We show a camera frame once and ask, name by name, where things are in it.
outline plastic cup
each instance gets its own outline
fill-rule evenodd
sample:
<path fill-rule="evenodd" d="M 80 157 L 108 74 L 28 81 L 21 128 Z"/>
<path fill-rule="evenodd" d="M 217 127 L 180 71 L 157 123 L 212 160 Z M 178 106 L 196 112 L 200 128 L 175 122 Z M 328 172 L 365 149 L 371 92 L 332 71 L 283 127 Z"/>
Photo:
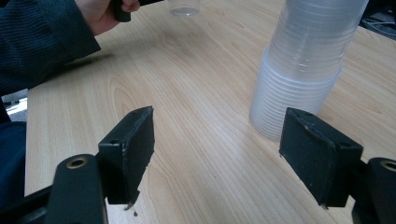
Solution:
<path fill-rule="evenodd" d="M 168 0 L 170 12 L 178 17 L 191 17 L 200 11 L 200 0 Z"/>
<path fill-rule="evenodd" d="M 249 118 L 259 133 L 278 141 L 287 107 L 317 114 L 342 69 L 324 81 L 301 81 L 278 74 L 267 63 L 267 54 L 265 50 Z"/>
<path fill-rule="evenodd" d="M 268 64 L 300 80 L 322 81 L 343 64 L 368 0 L 287 0 L 269 45 Z"/>

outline table surface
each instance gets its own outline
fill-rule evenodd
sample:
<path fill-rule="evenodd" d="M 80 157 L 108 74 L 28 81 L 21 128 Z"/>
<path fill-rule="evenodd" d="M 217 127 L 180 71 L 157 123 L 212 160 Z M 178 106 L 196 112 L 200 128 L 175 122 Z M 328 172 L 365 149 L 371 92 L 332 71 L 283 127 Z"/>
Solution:
<path fill-rule="evenodd" d="M 56 165 L 97 144 L 130 111 L 154 107 L 155 153 L 139 187 L 138 217 L 108 206 L 109 223 L 352 223 L 319 207 L 278 142 L 248 113 L 262 51 L 284 1 L 202 2 L 189 19 L 167 3 L 98 36 L 102 50 L 29 90 L 26 193 Z M 363 160 L 396 150 L 396 42 L 358 28 L 343 75 L 318 116 L 364 146 Z"/>

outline person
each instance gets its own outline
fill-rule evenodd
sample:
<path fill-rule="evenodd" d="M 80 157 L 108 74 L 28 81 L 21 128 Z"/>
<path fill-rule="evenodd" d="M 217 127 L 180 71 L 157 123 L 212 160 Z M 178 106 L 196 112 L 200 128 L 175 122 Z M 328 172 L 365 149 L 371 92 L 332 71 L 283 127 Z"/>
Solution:
<path fill-rule="evenodd" d="M 120 0 L 135 12 L 138 0 Z M 33 88 L 100 47 L 114 28 L 110 0 L 0 0 L 0 96 Z M 26 123 L 11 122 L 0 100 L 0 207 L 24 196 Z"/>

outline sleeve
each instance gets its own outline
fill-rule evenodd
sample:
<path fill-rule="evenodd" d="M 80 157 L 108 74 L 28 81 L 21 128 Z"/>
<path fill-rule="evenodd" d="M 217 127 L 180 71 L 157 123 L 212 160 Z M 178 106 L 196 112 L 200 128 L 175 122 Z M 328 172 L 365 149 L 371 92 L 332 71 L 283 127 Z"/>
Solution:
<path fill-rule="evenodd" d="M 10 0 L 0 7 L 0 95 L 99 49 L 74 0 Z"/>

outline hand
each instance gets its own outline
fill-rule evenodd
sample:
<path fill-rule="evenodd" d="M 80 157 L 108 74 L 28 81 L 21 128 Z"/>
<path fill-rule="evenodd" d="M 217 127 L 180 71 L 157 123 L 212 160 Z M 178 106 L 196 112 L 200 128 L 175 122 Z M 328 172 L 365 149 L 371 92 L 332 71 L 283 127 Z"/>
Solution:
<path fill-rule="evenodd" d="M 114 19 L 114 13 L 110 0 L 75 0 L 85 22 L 91 28 L 94 35 L 102 34 L 113 29 L 119 24 Z M 138 0 L 122 0 L 121 9 L 126 12 L 134 12 L 140 8 Z"/>

